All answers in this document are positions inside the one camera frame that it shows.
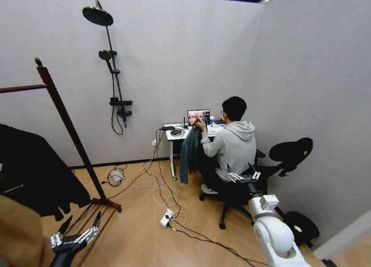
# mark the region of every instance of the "black hair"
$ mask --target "black hair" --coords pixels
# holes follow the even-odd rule
[[[248,107],[243,99],[236,96],[230,97],[228,100],[225,100],[221,106],[223,107],[223,111],[227,113],[228,118],[231,121],[241,120]]]

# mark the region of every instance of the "chair base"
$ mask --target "chair base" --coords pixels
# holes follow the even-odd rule
[[[205,198],[210,198],[210,199],[215,199],[215,200],[221,200],[224,201],[224,206],[223,206],[223,212],[221,213],[221,218],[220,218],[220,223],[219,223],[219,228],[220,229],[225,229],[225,223],[224,223],[224,218],[225,215],[230,207],[234,207],[236,209],[239,209],[241,212],[243,212],[250,220],[251,225],[254,225],[254,220],[251,214],[249,213],[248,210],[246,210],[242,204],[233,204],[228,201],[223,200],[223,198],[219,194],[209,194],[209,193],[201,193],[199,195],[199,199],[201,201],[204,201]]]

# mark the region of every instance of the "laptop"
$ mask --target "laptop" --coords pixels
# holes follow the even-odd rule
[[[201,117],[206,125],[210,125],[210,110],[209,109],[198,109],[198,110],[187,110],[188,125],[192,126],[194,121]]]

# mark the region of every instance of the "black office chair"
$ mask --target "black office chair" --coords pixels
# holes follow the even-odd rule
[[[256,149],[256,154],[255,154],[255,161],[254,165],[257,164],[257,161],[259,158],[264,158],[265,154],[261,152],[260,150]],[[244,174],[253,174],[252,169],[246,170],[242,175]],[[210,199],[215,199],[215,200],[221,200],[224,202],[223,205],[223,212],[221,213],[221,218],[220,218],[220,223],[219,223],[219,228],[220,229],[225,229],[225,223],[224,223],[224,218],[225,214],[227,213],[228,209],[230,207],[234,207],[236,209],[239,209],[241,212],[243,212],[249,219],[250,223],[253,225],[254,220],[251,216],[251,214],[243,207],[243,205],[248,203],[248,195],[246,194],[246,185],[237,185],[232,182],[228,183],[229,189],[227,189],[227,192],[233,191],[234,196],[231,197],[230,194],[224,194],[224,193],[218,193],[218,194],[208,194],[208,193],[201,193],[199,195],[199,199],[201,201],[204,201],[205,198],[210,198]]]

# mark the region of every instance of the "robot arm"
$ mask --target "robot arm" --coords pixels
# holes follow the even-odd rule
[[[254,210],[251,210],[255,221],[254,234],[263,248],[268,266],[310,266],[296,246],[291,229],[287,224],[273,216],[274,211],[269,202],[266,203],[266,199],[276,200],[274,207],[278,204],[275,195],[269,195],[255,197],[249,201],[249,205],[251,204],[250,208],[254,208]]]
[[[294,241],[294,235],[287,224],[276,218],[274,208],[279,201],[274,194],[263,195],[255,186],[260,173],[240,176],[228,173],[232,182],[245,183],[249,196],[250,213],[254,219],[254,234],[263,248],[269,267],[310,267]]]

